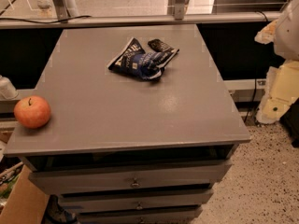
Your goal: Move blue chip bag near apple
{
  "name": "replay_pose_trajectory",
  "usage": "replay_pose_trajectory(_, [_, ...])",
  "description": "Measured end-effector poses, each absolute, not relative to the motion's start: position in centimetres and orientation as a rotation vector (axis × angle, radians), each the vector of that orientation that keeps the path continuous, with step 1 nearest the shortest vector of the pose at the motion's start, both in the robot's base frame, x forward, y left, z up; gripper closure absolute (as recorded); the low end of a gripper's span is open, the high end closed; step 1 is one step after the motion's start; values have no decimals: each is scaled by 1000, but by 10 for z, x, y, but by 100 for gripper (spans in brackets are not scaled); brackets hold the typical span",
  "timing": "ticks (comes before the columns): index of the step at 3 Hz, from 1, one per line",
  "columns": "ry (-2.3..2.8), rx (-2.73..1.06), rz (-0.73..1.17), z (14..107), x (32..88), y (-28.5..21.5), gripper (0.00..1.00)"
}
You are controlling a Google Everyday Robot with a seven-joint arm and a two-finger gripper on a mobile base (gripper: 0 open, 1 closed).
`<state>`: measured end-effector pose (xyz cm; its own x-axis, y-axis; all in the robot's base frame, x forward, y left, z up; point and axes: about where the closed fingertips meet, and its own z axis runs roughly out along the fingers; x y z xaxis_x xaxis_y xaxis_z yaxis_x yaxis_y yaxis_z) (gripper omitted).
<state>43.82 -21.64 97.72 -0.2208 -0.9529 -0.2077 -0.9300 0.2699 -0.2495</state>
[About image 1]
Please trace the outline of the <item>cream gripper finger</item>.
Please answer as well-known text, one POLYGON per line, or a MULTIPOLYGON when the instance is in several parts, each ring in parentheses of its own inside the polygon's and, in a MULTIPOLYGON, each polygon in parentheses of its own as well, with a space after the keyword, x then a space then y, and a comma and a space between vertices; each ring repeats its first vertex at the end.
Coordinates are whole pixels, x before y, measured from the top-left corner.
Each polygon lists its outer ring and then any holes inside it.
POLYGON ((255 118, 262 124, 275 123, 298 98, 299 62, 287 60, 279 68, 271 66, 255 118))
POLYGON ((277 20, 271 21, 261 31, 257 33, 254 40, 260 44, 269 44, 274 41, 277 20))

